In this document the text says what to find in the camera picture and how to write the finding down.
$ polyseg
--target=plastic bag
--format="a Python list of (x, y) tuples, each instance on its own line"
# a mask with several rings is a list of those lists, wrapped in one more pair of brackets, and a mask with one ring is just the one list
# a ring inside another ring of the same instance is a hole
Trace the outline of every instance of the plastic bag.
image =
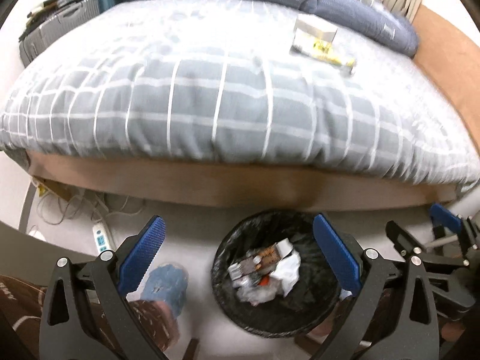
[(299, 267), (301, 265), (300, 254), (292, 252), (290, 257), (286, 257), (277, 264), (277, 268), (270, 273), (270, 278), (277, 279), (282, 284), (282, 295), (286, 297), (296, 282), (300, 279)]
[[(313, 220), (313, 215), (297, 211), (263, 211), (238, 223), (224, 238), (212, 267), (212, 288), (217, 303), (238, 326), (265, 338), (294, 337), (309, 332), (330, 314), (340, 287), (314, 239)], [(285, 298), (255, 307), (241, 302), (228, 267), (247, 251), (285, 238), (301, 257), (298, 282)]]
[(275, 299), (279, 290), (282, 291), (280, 281), (272, 279), (265, 286), (240, 287), (237, 297), (240, 302), (249, 302), (252, 306), (258, 306), (260, 303)]

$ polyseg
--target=blue slipper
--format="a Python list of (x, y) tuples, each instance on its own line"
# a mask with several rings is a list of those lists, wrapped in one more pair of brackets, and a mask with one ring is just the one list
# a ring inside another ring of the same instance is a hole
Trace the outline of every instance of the blue slipper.
[(188, 273), (184, 268), (173, 264), (162, 265), (148, 275), (140, 299), (165, 302), (177, 318), (185, 304), (187, 286)]

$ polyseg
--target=power strip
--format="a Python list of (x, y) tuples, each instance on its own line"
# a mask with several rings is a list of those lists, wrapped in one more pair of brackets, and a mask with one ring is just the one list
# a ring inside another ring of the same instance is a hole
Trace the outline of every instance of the power strip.
[(113, 250), (113, 243), (110, 240), (110, 237), (103, 226), (102, 222), (95, 223), (93, 225), (93, 237), (95, 240), (95, 246), (97, 247), (98, 255), (103, 251)]

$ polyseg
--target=black trash bag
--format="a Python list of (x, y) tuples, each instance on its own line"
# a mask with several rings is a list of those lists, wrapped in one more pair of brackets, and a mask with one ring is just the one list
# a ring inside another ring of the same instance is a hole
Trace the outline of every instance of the black trash bag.
[[(313, 215), (297, 211), (263, 211), (238, 223), (220, 244), (211, 273), (213, 293), (227, 317), (247, 332), (264, 338), (294, 337), (310, 332), (333, 310), (340, 286), (315, 241), (313, 221)], [(301, 257), (299, 280), (291, 292), (258, 306), (240, 302), (229, 266), (247, 251), (285, 238)]]

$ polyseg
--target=wooden bed frame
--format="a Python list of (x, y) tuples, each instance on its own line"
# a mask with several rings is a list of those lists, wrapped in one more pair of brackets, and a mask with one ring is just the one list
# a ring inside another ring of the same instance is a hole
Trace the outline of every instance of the wooden bed frame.
[(412, 185), (300, 166), (102, 160), (29, 151), (29, 173), (96, 191), (209, 207), (380, 210), (448, 202), (455, 185)]

